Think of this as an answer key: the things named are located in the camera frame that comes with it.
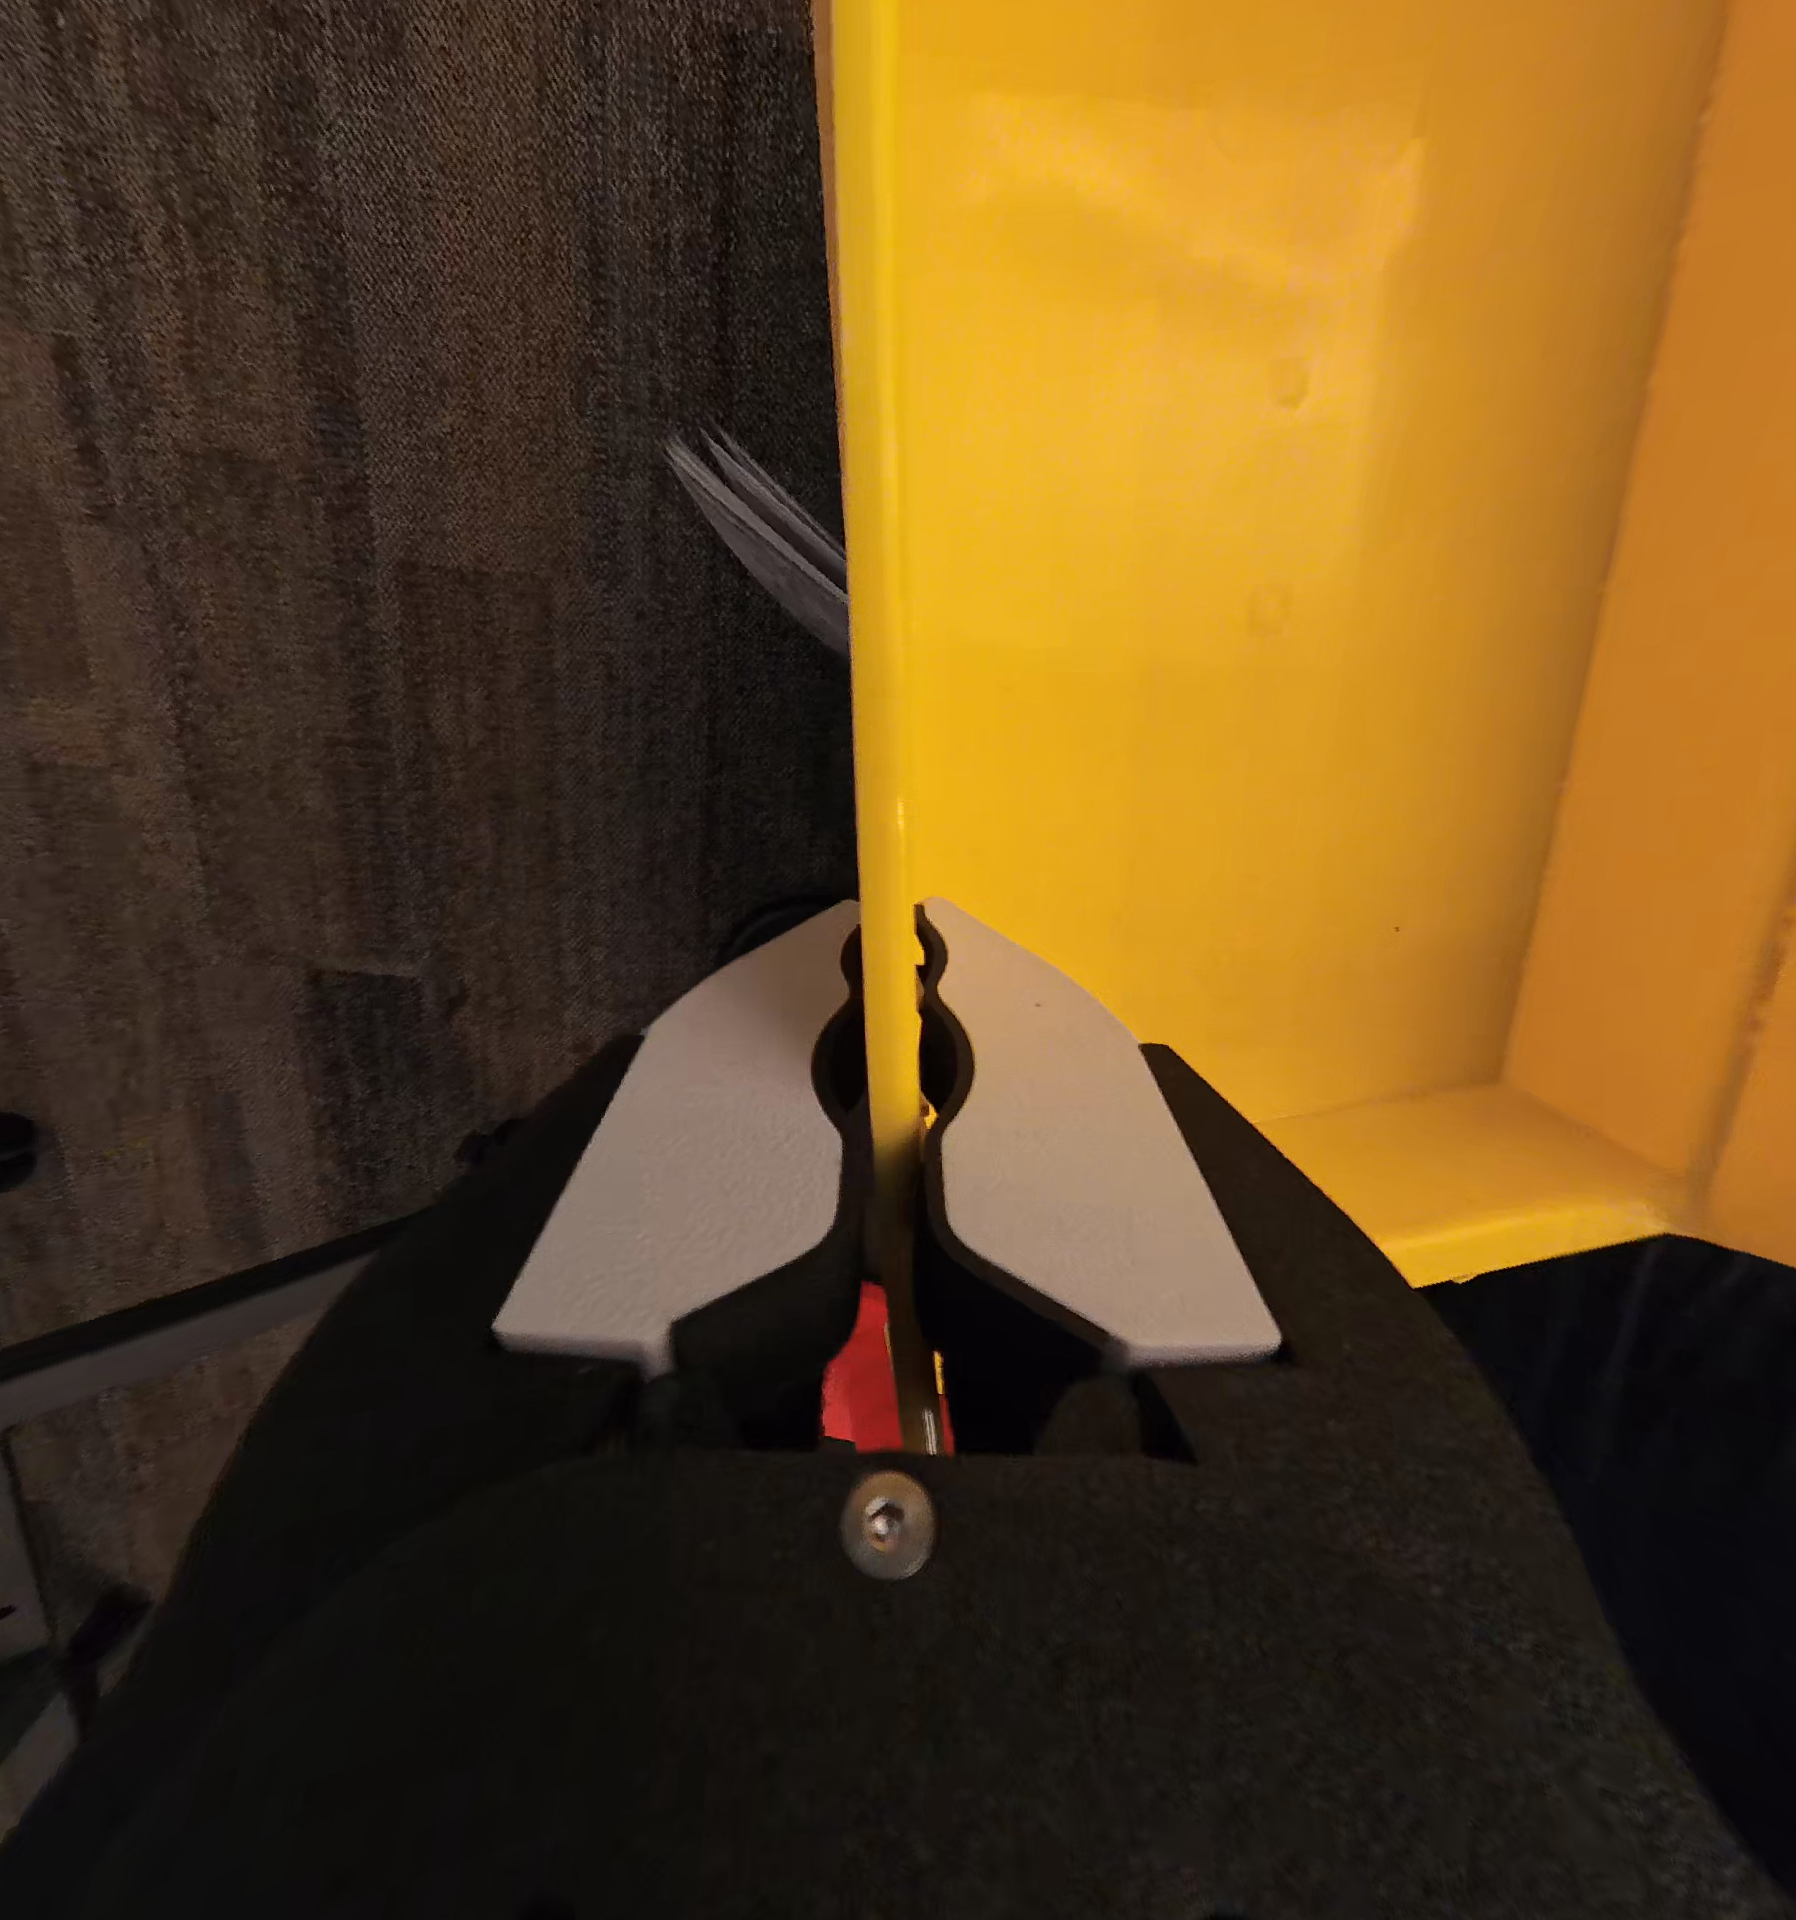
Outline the yellow plastic bin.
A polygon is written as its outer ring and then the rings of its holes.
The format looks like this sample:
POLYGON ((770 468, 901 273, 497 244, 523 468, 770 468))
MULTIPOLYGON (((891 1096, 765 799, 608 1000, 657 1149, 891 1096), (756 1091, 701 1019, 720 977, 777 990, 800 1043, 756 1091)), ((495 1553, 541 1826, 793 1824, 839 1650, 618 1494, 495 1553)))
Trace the yellow plastic bin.
POLYGON ((1796 1265, 1796 3, 813 3, 863 847, 1416 1284, 1796 1265))

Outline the red plastic bin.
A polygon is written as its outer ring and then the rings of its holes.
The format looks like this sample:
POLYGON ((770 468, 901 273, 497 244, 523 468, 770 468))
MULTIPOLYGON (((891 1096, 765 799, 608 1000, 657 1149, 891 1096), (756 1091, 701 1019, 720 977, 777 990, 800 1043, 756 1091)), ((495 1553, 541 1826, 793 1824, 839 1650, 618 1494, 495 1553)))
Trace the red plastic bin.
POLYGON ((861 1287, 855 1327, 825 1367, 819 1447, 846 1452, 899 1452, 906 1447, 885 1289, 876 1281, 861 1287))

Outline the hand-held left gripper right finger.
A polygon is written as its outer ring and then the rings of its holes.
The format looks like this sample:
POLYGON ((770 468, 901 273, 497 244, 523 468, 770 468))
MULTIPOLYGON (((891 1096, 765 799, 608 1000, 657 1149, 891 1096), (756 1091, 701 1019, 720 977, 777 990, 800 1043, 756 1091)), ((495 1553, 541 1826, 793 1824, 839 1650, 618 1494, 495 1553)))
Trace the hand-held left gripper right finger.
POLYGON ((1281 1330, 1140 1046, 951 899, 916 908, 938 1245, 1115 1371, 1258 1363, 1281 1330))

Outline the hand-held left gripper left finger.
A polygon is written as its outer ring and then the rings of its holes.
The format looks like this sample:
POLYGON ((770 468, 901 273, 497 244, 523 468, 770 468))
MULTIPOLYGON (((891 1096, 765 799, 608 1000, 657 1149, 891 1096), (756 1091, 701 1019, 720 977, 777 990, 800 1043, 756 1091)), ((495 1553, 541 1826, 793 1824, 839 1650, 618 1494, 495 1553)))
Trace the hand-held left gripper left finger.
POLYGON ((707 1371, 677 1357, 687 1318, 822 1249, 846 1140, 815 1056, 858 926, 858 902, 828 905, 645 1029, 495 1316, 500 1346, 707 1371))

